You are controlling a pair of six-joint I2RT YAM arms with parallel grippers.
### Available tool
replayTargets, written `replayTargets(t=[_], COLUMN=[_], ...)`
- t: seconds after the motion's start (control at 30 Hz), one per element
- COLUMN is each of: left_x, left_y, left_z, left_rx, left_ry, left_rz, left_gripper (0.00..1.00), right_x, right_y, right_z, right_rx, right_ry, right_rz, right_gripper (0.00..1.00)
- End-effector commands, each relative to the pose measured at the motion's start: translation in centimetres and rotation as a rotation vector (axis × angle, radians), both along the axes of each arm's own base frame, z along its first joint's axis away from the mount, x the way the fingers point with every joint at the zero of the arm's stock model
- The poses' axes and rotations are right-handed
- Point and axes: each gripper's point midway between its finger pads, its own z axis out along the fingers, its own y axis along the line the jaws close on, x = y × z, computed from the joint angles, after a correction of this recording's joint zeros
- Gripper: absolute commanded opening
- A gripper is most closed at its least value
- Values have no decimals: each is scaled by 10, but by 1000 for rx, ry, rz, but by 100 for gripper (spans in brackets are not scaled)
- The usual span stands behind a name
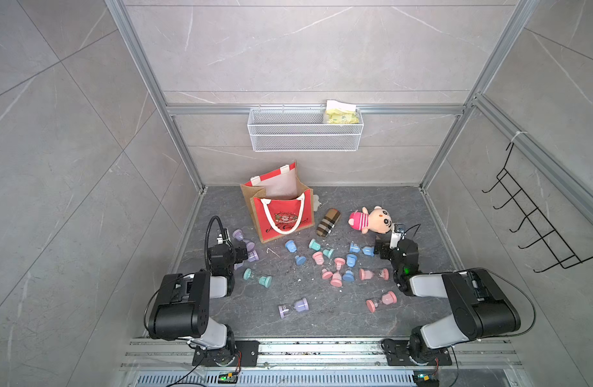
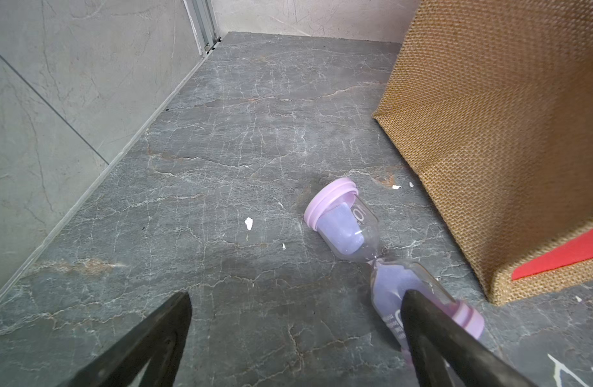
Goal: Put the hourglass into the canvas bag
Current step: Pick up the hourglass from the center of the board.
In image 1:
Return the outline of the purple hourglass front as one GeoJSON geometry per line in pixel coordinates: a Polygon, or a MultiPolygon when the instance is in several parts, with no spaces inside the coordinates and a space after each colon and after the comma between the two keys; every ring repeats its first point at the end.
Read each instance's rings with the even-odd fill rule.
{"type": "Polygon", "coordinates": [[[284,304],[278,306],[279,315],[285,319],[291,314],[302,313],[309,310],[309,303],[306,298],[296,300],[293,304],[284,304]]]}

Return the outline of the red burlap canvas bag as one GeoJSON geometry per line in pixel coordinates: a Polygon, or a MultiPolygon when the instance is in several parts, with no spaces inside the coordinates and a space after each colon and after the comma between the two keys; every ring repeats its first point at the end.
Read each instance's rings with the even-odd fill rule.
{"type": "Polygon", "coordinates": [[[314,225],[314,191],[301,182],[295,163],[254,176],[240,188],[262,243],[314,225]]]}

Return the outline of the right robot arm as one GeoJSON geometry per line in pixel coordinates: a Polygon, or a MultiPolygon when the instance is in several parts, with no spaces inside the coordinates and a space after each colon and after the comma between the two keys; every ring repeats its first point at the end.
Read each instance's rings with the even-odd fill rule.
{"type": "Polygon", "coordinates": [[[406,354],[416,365],[441,361],[459,343],[518,337],[535,326],[535,303],[527,298],[532,320],[522,330],[517,308],[495,281],[498,275],[489,269],[423,273],[419,270],[418,245],[410,239],[377,238],[373,253],[391,263],[393,273],[387,277],[401,293],[413,298],[446,299],[451,308],[448,316],[411,331],[406,354]]]}

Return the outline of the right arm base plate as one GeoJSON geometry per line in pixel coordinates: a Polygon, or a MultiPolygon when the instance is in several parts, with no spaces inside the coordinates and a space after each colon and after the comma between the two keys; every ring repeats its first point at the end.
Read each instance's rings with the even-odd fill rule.
{"type": "Polygon", "coordinates": [[[381,349],[389,366],[451,366],[452,359],[446,348],[431,349],[419,339],[383,339],[381,349]]]}

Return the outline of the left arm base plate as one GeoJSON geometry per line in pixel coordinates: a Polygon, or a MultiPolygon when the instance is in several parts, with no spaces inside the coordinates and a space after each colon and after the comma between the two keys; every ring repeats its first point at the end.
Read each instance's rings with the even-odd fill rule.
{"type": "Polygon", "coordinates": [[[259,345],[260,342],[256,340],[237,340],[221,349],[202,350],[196,347],[192,365],[224,368],[256,367],[259,345]]]}

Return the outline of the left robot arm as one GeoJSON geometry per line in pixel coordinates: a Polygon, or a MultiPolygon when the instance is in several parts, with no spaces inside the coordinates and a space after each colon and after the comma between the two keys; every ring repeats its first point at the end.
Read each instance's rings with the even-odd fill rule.
{"type": "Polygon", "coordinates": [[[154,340],[185,341],[218,364],[238,355],[232,329],[210,317],[209,303],[230,296],[235,266],[248,258],[243,241],[233,242],[219,216],[213,216],[204,240],[205,267],[194,273],[168,274],[151,296],[143,324],[154,340]]]}

